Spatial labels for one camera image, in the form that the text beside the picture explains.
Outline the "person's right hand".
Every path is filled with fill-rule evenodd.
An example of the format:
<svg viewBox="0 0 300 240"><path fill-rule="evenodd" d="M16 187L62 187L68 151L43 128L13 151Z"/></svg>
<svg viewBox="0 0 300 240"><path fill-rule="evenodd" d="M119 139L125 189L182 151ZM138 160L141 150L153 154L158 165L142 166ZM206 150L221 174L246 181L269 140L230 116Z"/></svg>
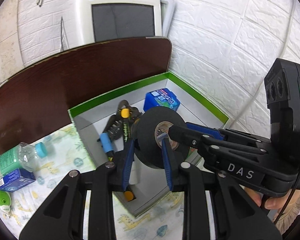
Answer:
<svg viewBox="0 0 300 240"><path fill-rule="evenodd" d="M245 187L244 190L250 196L250 198L257 204L257 206L261 207L261 205L263 205L267 210L281 210L290 194L290 190L289 190L285 196L280 198L269 198L266 200L264 204L262 204L262 197L258 192L249 189L247 187ZM300 190L296 190L291 200L289 201L287 208L294 206L295 202L298 200L299 197L300 197Z"/></svg>

